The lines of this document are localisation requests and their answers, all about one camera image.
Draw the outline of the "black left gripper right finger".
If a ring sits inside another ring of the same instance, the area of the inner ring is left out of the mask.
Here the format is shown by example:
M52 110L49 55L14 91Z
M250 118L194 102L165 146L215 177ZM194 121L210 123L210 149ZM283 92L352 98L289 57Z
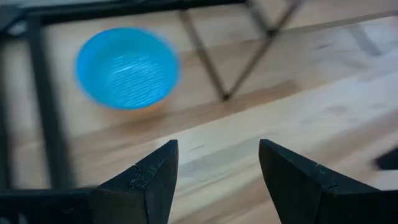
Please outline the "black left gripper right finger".
M262 175L282 224L398 224L398 190L379 190L268 139Z

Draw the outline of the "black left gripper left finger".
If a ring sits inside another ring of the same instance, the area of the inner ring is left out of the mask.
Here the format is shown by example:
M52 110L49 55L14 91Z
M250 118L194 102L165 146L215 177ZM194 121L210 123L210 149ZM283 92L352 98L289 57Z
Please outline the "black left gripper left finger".
M94 224L168 224L178 172L178 141L170 140L99 185Z

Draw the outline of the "small light blue bowl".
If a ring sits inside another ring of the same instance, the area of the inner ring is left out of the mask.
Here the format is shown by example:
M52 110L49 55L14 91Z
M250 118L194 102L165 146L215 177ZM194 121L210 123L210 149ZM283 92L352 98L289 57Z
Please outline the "small light blue bowl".
M116 110L148 108L173 92L180 59L165 37L141 27L117 27L90 37L75 57L75 77L95 103Z

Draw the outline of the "wooden shelf with black legs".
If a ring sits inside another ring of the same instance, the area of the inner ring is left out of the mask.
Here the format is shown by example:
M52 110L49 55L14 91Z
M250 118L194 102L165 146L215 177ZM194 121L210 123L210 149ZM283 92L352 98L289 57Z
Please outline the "wooden shelf with black legs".
M293 15L295 14L295 12L298 11L304 0L290 0L290 4L286 8L286 10L273 25L269 25L265 19L265 15L256 8L255 0L177 0L177 2L180 6L178 14L180 16L180 20L183 22L185 31L187 32L190 41L195 48L195 52L197 53L200 62L202 63L208 74L210 82L213 85L213 88L215 89L218 98L220 99L220 101L224 102L230 100L235 94L237 94L242 84L252 74L260 59L263 58L266 52L270 49L272 43L276 40L278 35L280 35L282 29L293 18ZM231 89L226 90L221 82L221 77L216 70L216 67L213 65L213 62L208 55L207 48L205 47L200 35L195 28L195 25L193 24L192 18L189 15L188 10L198 7L213 7L233 4L245 6L245 8L249 11L251 15L252 21L264 35L265 40L263 41L257 52L250 59L250 61L247 63L242 71L242 74L240 74Z

